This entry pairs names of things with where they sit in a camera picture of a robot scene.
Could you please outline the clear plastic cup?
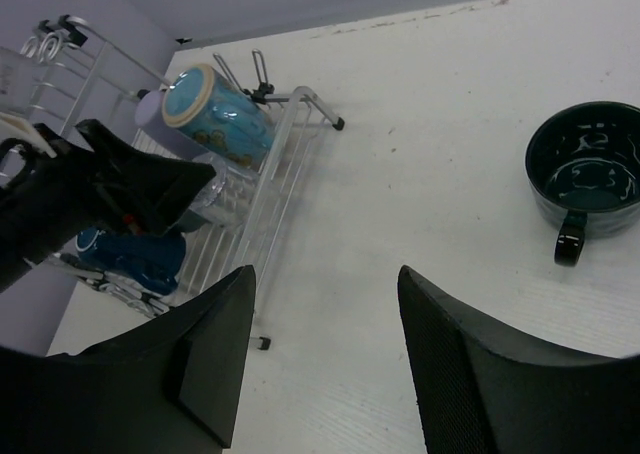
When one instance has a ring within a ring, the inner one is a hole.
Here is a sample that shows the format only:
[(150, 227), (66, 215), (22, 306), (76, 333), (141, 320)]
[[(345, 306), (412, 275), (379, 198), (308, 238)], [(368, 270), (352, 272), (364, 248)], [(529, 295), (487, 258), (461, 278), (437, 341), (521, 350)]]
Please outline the clear plastic cup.
[(36, 64), (11, 49), (1, 48), (1, 109), (24, 114), (34, 89)]

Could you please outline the blue mug white interior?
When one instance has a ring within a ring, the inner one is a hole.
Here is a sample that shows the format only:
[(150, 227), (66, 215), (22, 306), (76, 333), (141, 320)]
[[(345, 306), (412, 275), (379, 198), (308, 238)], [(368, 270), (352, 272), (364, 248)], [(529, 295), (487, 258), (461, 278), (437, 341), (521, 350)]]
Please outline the blue mug white interior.
[(162, 236), (116, 235), (91, 227), (77, 234), (75, 248), (86, 264), (132, 279), (161, 296), (178, 288), (186, 255), (186, 241), (177, 230)]

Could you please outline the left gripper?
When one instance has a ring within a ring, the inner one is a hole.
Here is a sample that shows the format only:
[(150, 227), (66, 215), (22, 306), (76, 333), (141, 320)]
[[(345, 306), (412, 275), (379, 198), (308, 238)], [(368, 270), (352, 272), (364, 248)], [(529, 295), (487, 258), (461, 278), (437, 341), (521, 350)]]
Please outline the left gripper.
[(1, 187), (2, 290), (88, 227), (165, 234), (216, 175), (206, 164), (142, 152), (96, 119), (75, 126), (89, 150), (44, 123), (34, 128), (53, 157), (18, 137), (1, 142), (2, 157), (20, 147), (24, 160)]

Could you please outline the dark green mug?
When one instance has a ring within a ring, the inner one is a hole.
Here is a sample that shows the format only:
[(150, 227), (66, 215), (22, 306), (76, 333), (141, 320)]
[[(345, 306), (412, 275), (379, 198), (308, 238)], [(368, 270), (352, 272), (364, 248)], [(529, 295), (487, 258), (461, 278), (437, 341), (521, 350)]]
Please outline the dark green mug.
[(525, 171), (544, 220), (558, 229), (554, 262), (574, 267), (585, 241), (639, 223), (639, 109), (593, 101), (546, 120), (525, 152)]

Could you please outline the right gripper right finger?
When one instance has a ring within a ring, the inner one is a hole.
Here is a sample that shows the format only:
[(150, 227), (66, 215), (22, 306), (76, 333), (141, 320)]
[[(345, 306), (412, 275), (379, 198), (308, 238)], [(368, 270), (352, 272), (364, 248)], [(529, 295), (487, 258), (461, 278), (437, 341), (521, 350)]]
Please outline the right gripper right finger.
[(408, 266), (398, 302), (427, 452), (638, 452), (638, 356), (534, 337)]

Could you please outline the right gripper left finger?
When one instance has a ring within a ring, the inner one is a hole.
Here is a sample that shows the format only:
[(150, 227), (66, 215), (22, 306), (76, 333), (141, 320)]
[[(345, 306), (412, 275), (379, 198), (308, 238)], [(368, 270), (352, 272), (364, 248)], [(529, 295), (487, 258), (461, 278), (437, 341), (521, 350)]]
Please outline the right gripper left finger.
[(219, 453), (231, 443), (254, 314), (244, 266), (79, 354), (1, 352), (5, 453)]

